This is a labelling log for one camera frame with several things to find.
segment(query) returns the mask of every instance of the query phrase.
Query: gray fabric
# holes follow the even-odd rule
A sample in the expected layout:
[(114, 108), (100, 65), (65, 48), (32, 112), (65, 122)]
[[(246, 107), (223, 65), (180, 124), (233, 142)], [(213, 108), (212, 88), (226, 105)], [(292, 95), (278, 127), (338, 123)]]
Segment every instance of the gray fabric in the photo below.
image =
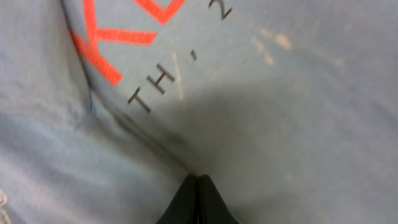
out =
[[(0, 188), (15, 220), (154, 223), (193, 171), (243, 223), (397, 223), (394, 1), (225, 0), (223, 21), (217, 3), (186, 1), (164, 26), (133, 1), (95, 1), (101, 27), (158, 32), (98, 42), (116, 86), (81, 57), (83, 72), (59, 2), (27, 2), (0, 2)], [(81, 1), (62, 3), (85, 39)], [(158, 63), (176, 76), (163, 96), (146, 80)], [(137, 87), (149, 114), (127, 105)]]

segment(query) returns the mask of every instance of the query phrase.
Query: blue-gray fabric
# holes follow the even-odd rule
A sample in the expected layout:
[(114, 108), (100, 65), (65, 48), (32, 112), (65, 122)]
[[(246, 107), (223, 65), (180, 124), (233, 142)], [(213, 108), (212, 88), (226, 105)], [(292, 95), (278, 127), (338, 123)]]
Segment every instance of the blue-gray fabric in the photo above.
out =
[[(157, 32), (98, 42), (111, 86), (70, 37), (86, 39), (81, 0), (0, 0), (11, 223), (154, 223), (189, 172), (242, 223), (398, 222), (398, 3), (224, 0), (224, 20), (208, 4), (162, 26), (95, 1), (98, 26)], [(164, 95), (158, 63), (176, 77)], [(137, 87), (150, 113), (127, 104)]]

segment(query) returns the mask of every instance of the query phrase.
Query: number 2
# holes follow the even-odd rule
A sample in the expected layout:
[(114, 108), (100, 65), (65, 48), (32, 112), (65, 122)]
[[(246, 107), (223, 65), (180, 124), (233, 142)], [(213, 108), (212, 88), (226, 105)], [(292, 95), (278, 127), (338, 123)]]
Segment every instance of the number 2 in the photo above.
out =
[(218, 3), (220, 4), (221, 7), (221, 20), (224, 20), (228, 14), (232, 11), (232, 7), (230, 9), (228, 9), (228, 11), (226, 13), (224, 13), (224, 2), (223, 0), (211, 0), (209, 3), (209, 8), (211, 7), (211, 5), (213, 4), (213, 2), (218, 1)]

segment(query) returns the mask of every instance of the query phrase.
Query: black pointed object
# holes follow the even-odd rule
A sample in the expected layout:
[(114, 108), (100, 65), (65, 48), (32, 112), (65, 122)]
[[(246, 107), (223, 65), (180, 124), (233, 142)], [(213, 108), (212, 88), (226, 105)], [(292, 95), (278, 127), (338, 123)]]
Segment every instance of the black pointed object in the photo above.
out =
[(223, 198), (209, 175), (203, 175), (198, 180), (198, 192), (201, 211), (199, 223), (202, 224), (238, 224), (229, 212)]
[(188, 174), (170, 205), (156, 224), (198, 223), (197, 187), (198, 177)]

